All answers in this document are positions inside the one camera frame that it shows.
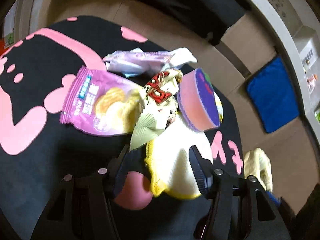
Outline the white yellow snack bag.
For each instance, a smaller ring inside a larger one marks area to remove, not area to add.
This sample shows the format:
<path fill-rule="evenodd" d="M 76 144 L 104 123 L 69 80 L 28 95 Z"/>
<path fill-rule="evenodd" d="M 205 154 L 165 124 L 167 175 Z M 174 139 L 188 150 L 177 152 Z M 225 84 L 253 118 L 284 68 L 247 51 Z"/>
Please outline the white yellow snack bag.
<path fill-rule="evenodd" d="M 147 143 L 144 161 L 151 174 L 150 191 L 154 197 L 166 193 L 191 200 L 201 195 L 189 161 L 191 146 L 196 146 L 204 159 L 213 161 L 205 133 L 190 129 L 180 112 L 164 132 Z"/>

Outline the yellow trash bag bin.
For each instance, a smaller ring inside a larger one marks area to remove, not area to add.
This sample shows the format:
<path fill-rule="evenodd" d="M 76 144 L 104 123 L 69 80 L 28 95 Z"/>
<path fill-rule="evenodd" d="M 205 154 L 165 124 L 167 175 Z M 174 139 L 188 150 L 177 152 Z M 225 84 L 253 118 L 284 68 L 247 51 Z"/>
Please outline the yellow trash bag bin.
<path fill-rule="evenodd" d="M 273 192 L 271 161 L 261 148 L 250 150 L 244 157 L 244 176 L 255 176 L 265 191 Z"/>

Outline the grey kitchen countertop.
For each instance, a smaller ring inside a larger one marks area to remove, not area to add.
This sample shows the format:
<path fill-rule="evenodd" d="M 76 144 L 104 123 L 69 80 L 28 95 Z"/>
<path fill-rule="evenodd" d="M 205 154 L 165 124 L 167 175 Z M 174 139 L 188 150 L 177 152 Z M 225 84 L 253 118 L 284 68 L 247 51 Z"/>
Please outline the grey kitchen countertop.
<path fill-rule="evenodd" d="M 309 129 L 313 140 L 316 142 L 316 146 L 319 146 L 319 122 L 314 115 L 314 107 L 311 105 L 308 85 L 303 71 L 303 65 L 298 55 L 298 49 L 289 30 L 268 0 L 246 1 L 257 14 L 257 17 L 266 25 L 268 31 L 275 36 L 277 48 L 293 78 L 293 83 L 299 98 L 300 111 L 309 124 Z"/>

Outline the pink purple dessert cup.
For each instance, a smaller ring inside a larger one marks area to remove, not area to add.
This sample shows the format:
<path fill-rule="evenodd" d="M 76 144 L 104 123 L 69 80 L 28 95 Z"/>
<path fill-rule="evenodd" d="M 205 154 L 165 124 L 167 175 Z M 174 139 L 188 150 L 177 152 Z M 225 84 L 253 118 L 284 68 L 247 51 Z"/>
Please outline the pink purple dessert cup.
<path fill-rule="evenodd" d="M 210 78 L 201 68 L 183 76 L 177 100 L 180 112 L 192 130 L 204 132 L 220 127 L 223 106 Z"/>

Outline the purple chips bag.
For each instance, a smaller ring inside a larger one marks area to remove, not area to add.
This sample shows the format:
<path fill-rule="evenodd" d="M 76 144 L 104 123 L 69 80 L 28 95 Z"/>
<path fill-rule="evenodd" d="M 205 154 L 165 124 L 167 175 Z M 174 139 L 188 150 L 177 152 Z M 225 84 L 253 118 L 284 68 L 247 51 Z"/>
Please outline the purple chips bag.
<path fill-rule="evenodd" d="M 82 66 L 65 98 L 60 123 L 100 137 L 131 133 L 140 116 L 141 89 L 119 75 Z"/>

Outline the red patterned noodle wrapper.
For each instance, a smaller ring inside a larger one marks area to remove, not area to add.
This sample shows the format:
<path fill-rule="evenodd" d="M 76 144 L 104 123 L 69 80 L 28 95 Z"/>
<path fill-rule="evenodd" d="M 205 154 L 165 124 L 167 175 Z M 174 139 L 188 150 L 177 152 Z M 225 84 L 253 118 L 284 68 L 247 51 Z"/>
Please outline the red patterned noodle wrapper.
<path fill-rule="evenodd" d="M 139 91 L 140 116 L 134 127 L 130 150 L 135 150 L 157 138 L 175 121 L 179 91 L 183 73 L 178 69 L 167 69 L 157 73 Z"/>

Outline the blue hanging towel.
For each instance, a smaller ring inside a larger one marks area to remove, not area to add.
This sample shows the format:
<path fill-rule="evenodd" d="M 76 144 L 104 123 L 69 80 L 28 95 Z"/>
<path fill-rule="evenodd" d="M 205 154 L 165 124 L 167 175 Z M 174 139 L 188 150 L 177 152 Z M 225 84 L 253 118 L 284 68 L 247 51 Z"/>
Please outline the blue hanging towel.
<path fill-rule="evenodd" d="M 249 79 L 246 92 L 266 133 L 275 132 L 300 114 L 295 90 L 280 56 Z"/>

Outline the pale lilac wrapper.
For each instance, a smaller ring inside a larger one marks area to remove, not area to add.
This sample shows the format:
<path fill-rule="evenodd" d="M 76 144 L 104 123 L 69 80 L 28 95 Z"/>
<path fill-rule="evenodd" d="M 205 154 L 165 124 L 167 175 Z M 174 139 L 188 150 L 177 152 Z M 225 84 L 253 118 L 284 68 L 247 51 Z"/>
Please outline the pale lilac wrapper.
<path fill-rule="evenodd" d="M 140 48 L 131 51 L 117 50 L 103 58 L 110 72 L 123 74 L 126 78 L 155 74 L 169 68 L 180 69 L 183 65 L 197 63 L 196 57 L 187 48 L 173 51 L 144 52 Z"/>

